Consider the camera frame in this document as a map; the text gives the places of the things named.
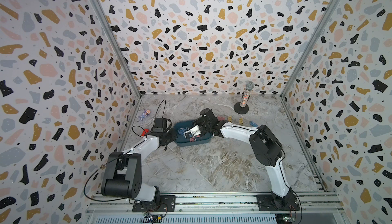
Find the teal plastic storage box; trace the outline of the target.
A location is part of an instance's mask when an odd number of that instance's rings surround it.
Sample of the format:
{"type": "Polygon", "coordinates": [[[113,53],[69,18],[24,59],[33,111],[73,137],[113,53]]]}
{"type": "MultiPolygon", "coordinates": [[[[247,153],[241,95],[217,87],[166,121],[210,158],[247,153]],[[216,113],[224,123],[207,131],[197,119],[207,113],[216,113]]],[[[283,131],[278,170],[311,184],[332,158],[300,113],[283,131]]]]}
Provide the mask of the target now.
{"type": "Polygon", "coordinates": [[[185,147],[185,146],[193,146],[193,145],[200,145],[200,144],[206,144],[210,142],[212,135],[210,133],[206,133],[203,137],[200,137],[197,135],[195,139],[187,139],[184,136],[184,132],[191,129],[193,127],[193,121],[192,120],[186,120],[186,121],[181,121],[178,122],[174,125],[174,129],[177,132],[177,139],[175,140],[175,143],[179,147],[185,147]]]}

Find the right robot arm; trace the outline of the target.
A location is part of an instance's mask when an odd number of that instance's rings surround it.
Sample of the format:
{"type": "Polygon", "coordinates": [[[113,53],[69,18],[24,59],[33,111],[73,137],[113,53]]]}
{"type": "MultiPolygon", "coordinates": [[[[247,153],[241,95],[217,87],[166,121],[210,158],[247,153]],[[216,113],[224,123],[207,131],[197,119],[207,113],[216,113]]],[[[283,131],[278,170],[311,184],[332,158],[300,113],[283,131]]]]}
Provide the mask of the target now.
{"type": "Polygon", "coordinates": [[[221,138],[229,138],[248,143],[259,163],[265,166],[271,183],[271,196],[267,198],[269,204],[277,210],[300,210],[300,200],[287,182],[282,161],[285,152],[282,144],[272,131],[266,126],[245,127],[227,120],[218,120],[212,109],[200,112],[200,118],[193,122],[193,126],[184,132],[187,139],[202,137],[209,133],[221,138]]]}

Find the blue binder clip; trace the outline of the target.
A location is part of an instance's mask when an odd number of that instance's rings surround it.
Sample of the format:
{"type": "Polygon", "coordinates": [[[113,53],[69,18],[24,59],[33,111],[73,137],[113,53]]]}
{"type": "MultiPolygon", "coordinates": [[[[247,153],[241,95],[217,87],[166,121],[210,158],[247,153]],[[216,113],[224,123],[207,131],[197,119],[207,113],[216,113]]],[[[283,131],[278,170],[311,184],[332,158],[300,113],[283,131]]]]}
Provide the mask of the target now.
{"type": "Polygon", "coordinates": [[[258,125],[255,122],[250,121],[250,126],[257,128],[258,125]]]}

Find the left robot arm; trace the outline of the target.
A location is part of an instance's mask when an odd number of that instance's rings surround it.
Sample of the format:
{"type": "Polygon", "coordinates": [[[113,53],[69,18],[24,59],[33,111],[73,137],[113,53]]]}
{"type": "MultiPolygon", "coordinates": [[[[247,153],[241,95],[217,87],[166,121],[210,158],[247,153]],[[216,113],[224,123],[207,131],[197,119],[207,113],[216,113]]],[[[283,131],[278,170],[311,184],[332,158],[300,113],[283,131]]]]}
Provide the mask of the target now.
{"type": "Polygon", "coordinates": [[[128,198],[158,203],[160,201],[159,188],[142,181],[142,162],[158,148],[167,147],[176,140],[177,132],[172,125],[170,119],[156,116],[154,126],[140,137],[139,142],[127,150],[111,153],[107,163],[92,173],[83,187],[84,196],[91,201],[100,201],[87,194],[87,185],[103,169],[105,171],[101,184],[103,196],[114,197],[115,200],[128,198]]]}

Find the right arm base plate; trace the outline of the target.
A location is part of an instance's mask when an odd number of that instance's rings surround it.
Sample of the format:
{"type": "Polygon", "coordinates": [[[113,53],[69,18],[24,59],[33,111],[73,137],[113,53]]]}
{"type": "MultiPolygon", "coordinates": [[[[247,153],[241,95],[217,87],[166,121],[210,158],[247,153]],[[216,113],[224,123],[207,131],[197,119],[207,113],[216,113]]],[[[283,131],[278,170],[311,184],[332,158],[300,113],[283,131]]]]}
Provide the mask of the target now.
{"type": "Polygon", "coordinates": [[[301,209],[296,196],[290,193],[285,197],[275,194],[259,194],[256,195],[256,202],[259,211],[300,211],[301,209]]]}

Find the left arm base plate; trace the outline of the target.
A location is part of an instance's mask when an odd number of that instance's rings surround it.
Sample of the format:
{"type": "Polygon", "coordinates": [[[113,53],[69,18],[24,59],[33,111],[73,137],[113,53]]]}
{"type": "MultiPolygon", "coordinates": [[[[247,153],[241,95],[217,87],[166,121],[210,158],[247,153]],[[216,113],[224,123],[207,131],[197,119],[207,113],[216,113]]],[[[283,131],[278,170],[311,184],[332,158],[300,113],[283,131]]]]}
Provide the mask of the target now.
{"type": "Polygon", "coordinates": [[[142,212],[174,212],[176,204],[175,195],[161,195],[158,200],[153,202],[146,202],[136,200],[133,204],[132,212],[142,213],[142,212]]]}

